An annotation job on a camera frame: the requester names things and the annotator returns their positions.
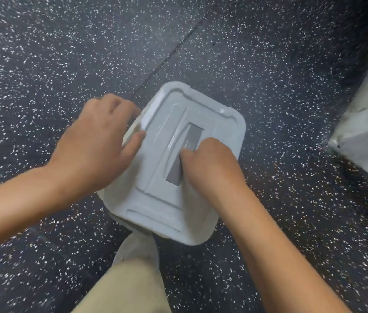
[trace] right hand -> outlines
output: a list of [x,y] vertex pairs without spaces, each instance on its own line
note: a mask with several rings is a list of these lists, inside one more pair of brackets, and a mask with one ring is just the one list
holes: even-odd
[[246,186],[236,157],[215,138],[206,138],[193,152],[181,149],[180,157],[185,178],[212,206],[220,194]]

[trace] hand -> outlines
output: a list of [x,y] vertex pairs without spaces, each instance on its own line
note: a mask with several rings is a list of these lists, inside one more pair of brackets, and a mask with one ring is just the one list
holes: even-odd
[[46,167],[68,176],[81,195],[107,187],[129,167],[145,138],[145,131],[140,131],[122,148],[128,121],[139,114],[133,102],[114,94],[88,100]]
[[215,138],[206,138],[194,152],[183,148],[180,157],[185,178],[215,208],[219,194],[246,186],[232,151]]

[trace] pant leg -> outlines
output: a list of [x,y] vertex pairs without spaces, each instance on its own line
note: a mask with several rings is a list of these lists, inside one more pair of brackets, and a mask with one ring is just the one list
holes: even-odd
[[162,277],[148,261],[112,266],[72,313],[171,313]]

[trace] white plastic container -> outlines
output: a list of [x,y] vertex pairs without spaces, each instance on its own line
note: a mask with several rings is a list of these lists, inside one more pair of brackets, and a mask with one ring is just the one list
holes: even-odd
[[131,229],[148,229],[186,245],[212,235],[217,213],[185,181],[179,151],[197,148],[207,137],[226,144],[236,156],[246,124],[236,110],[181,82],[164,84],[129,128],[146,138],[130,167],[98,192],[113,218]]

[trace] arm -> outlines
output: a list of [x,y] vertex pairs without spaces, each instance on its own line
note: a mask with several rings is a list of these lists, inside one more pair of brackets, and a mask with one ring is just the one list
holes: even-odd
[[122,148],[127,123],[139,113],[132,102],[113,94],[89,100],[46,166],[0,185],[0,242],[118,177],[145,137],[139,132]]
[[350,313],[248,188],[231,150],[214,138],[181,151],[186,179],[215,208],[244,256],[267,312]]

